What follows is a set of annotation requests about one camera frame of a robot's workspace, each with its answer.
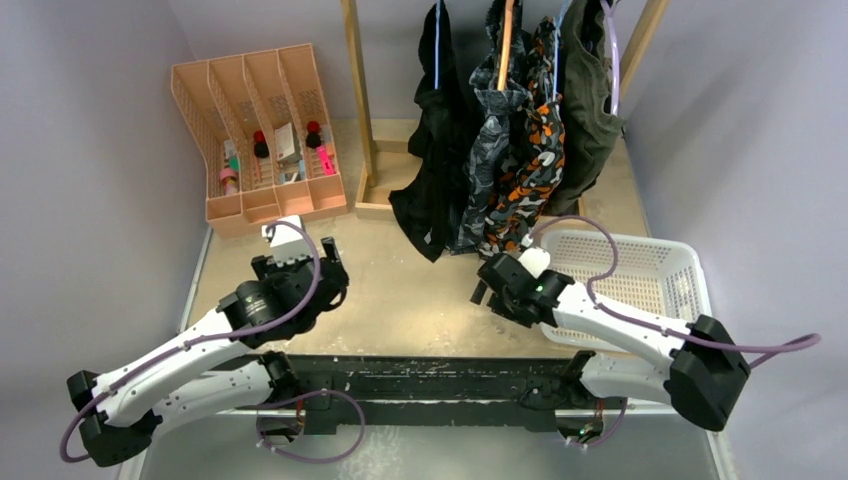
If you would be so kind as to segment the black shorts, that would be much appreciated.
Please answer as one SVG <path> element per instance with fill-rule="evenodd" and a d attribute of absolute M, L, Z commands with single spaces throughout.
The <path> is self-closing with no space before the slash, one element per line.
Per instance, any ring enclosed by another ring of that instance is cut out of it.
<path fill-rule="evenodd" d="M 444 2 L 440 88 L 433 88 L 434 5 L 426 15 L 418 45 L 423 77 L 414 102 L 420 107 L 421 116 L 407 143 L 407 151 L 420 158 L 421 165 L 406 187 L 389 194 L 399 227 L 430 262 L 438 260 L 456 239 L 458 215 L 468 193 L 463 166 L 468 153 L 464 127 L 469 110 L 459 82 L 450 16 Z"/>

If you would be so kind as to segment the grey leaf pattern shorts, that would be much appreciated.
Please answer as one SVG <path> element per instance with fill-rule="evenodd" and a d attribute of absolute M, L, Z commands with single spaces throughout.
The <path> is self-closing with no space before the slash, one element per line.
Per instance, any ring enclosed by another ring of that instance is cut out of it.
<path fill-rule="evenodd" d="M 500 60 L 502 18 L 505 1 L 494 1 L 485 19 L 490 51 L 473 70 L 469 86 L 478 101 L 482 123 L 466 162 L 468 196 L 461 215 L 453 252 L 469 254 L 484 242 L 484 219 L 495 192 L 496 168 L 503 162 L 510 142 L 512 120 L 529 102 L 528 90 L 516 80 L 526 56 L 521 23 L 523 3 L 515 1 L 512 45 L 507 87 L 496 89 Z"/>

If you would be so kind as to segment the orange hanger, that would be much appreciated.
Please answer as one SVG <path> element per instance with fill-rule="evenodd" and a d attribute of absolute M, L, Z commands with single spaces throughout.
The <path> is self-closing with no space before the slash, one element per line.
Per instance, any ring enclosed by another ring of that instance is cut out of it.
<path fill-rule="evenodd" d="M 503 8 L 502 32 L 501 32 L 501 49 L 500 60 L 498 65 L 498 73 L 496 78 L 496 89 L 504 91 L 507 87 L 509 64 L 512 45 L 513 19 L 514 19 L 514 0 L 506 0 Z"/>

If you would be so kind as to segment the light blue hanger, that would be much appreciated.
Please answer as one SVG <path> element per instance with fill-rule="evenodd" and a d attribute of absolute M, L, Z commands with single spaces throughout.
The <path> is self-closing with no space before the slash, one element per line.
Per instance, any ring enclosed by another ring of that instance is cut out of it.
<path fill-rule="evenodd" d="M 439 90 L 440 88 L 440 44 L 441 44 L 441 12 L 442 12 L 442 0 L 437 0 L 434 5 L 434 90 Z"/>

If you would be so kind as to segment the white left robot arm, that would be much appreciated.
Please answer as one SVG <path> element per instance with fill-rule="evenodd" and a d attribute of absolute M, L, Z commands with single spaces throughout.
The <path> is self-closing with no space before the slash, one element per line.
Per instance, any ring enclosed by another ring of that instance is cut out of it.
<path fill-rule="evenodd" d="M 284 409 L 308 398 L 283 353 L 265 344 L 311 330 L 344 302 L 349 275 L 332 237 L 272 243 L 197 323 L 141 358 L 67 381 L 76 414 L 60 440 L 67 463 L 121 464 L 170 430 L 234 408 Z"/>

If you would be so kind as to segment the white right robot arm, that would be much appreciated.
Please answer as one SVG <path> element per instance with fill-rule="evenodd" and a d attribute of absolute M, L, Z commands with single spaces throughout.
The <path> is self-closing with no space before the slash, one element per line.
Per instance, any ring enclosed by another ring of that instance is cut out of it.
<path fill-rule="evenodd" d="M 708 431 L 723 430 L 751 368 L 723 324 L 664 317 L 592 293 L 586 283 L 551 270 L 530 253 L 497 254 L 478 269 L 496 315 L 524 327 L 545 324 L 587 333 L 625 352 L 614 357 L 580 350 L 561 381 L 564 399 L 584 407 L 594 399 L 627 398 L 672 407 Z"/>

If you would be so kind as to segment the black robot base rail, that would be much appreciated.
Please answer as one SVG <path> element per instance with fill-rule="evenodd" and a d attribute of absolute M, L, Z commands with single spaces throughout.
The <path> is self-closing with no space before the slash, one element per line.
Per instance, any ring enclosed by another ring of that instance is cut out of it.
<path fill-rule="evenodd" d="M 253 355 L 274 409 L 298 410 L 308 435 L 341 426 L 521 427 L 595 437 L 622 404 L 565 382 L 571 359 Z"/>

